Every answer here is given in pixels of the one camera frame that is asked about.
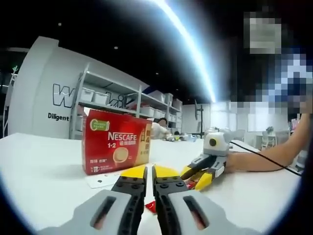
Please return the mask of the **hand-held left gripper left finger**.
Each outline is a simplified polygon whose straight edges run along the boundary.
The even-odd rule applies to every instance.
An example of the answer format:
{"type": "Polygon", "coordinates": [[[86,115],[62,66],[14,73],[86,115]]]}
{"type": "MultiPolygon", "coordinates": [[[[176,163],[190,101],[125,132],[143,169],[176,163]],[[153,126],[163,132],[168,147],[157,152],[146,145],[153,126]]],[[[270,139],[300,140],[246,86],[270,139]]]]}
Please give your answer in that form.
{"type": "Polygon", "coordinates": [[[74,209],[59,227],[39,230],[40,235],[135,235],[144,211],[147,167],[121,175],[111,190],[104,189],[74,209]]]}

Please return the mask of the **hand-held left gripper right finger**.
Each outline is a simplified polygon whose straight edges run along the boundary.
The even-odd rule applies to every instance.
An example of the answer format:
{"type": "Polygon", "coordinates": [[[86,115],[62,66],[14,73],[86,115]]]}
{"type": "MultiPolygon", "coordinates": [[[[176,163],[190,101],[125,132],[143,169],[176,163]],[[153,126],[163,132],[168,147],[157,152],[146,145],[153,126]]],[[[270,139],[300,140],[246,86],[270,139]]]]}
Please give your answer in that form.
{"type": "Polygon", "coordinates": [[[157,219],[163,235],[252,235],[253,229],[230,222],[222,207],[189,190],[170,168],[152,166],[157,219]]]}

